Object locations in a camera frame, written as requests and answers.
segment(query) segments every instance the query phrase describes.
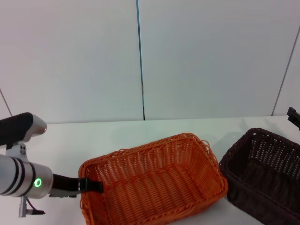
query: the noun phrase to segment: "brown wicker basket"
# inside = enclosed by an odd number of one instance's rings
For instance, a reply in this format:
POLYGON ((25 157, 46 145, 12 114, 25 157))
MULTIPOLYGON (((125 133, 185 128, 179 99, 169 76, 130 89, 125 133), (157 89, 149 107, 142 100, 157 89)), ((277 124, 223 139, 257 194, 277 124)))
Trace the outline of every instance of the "brown wicker basket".
POLYGON ((82 194, 88 225, 167 224, 206 210, 228 190, 209 144, 193 134, 91 159, 79 177, 104 184, 102 195, 82 194))
POLYGON ((300 224, 300 145, 248 130, 223 156, 228 200, 266 225, 300 224))

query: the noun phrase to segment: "cable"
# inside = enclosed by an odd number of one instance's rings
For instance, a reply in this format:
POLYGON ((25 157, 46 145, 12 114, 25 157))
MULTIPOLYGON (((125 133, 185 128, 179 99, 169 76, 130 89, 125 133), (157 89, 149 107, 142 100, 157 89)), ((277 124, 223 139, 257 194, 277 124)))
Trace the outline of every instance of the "cable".
POLYGON ((37 210, 36 208, 34 208, 34 206, 31 204, 31 202, 29 201, 29 199, 27 199, 28 204, 31 206, 32 209, 37 210))

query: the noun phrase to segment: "white wall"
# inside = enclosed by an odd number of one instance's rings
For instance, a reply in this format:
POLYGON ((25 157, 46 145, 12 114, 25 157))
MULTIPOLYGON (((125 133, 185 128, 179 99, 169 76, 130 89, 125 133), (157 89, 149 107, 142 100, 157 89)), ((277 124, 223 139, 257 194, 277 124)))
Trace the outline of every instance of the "white wall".
POLYGON ((0 120, 7 117, 10 117, 10 114, 2 98, 2 95, 0 94, 0 120))
POLYGON ((139 0, 145 117, 271 115, 298 0, 139 0))
POLYGON ((135 0, 2 0, 0 88, 48 123, 142 120, 135 0))
POLYGON ((276 104, 274 115, 286 115, 289 107, 300 112, 300 38, 288 67, 285 80, 276 104))

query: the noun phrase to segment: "black object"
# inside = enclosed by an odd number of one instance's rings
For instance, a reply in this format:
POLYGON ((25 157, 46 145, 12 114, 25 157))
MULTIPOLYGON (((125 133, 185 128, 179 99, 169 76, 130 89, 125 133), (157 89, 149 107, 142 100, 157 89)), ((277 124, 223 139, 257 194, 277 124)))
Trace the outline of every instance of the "black object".
POLYGON ((33 115, 29 112, 0 120, 0 146, 23 140, 32 124, 33 115))
POLYGON ((75 197, 88 191, 103 193, 103 183, 89 178, 70 178, 53 174, 50 197, 75 197))
POLYGON ((292 107, 287 111, 287 115, 289 116, 288 120, 292 122, 296 127, 300 130, 300 115, 296 112, 296 110, 292 107))
POLYGON ((300 145, 248 130, 223 156, 228 201, 265 225, 300 224, 300 145))
POLYGON ((31 215, 43 215, 43 214, 45 214, 45 212, 42 210, 32 210, 31 213, 31 215))

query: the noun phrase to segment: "white table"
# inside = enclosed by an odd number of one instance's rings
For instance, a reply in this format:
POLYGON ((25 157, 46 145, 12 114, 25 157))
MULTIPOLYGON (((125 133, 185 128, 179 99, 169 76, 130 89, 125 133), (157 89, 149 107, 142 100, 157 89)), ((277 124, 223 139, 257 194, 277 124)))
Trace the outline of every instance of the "white table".
MULTIPOLYGON (((220 118, 196 120, 153 120, 53 124, 44 135, 27 143, 28 159, 50 167, 53 173, 78 177, 80 165, 109 152, 139 146, 164 137, 190 132, 210 142, 218 161, 248 129, 264 128, 300 143, 300 131, 287 116, 220 118)), ((20 198, 0 196, 1 224, 68 225, 85 224, 77 198, 31 200, 46 212, 42 216, 18 218, 20 198)), ((175 225, 260 225, 256 219, 221 199, 207 211, 175 225)))

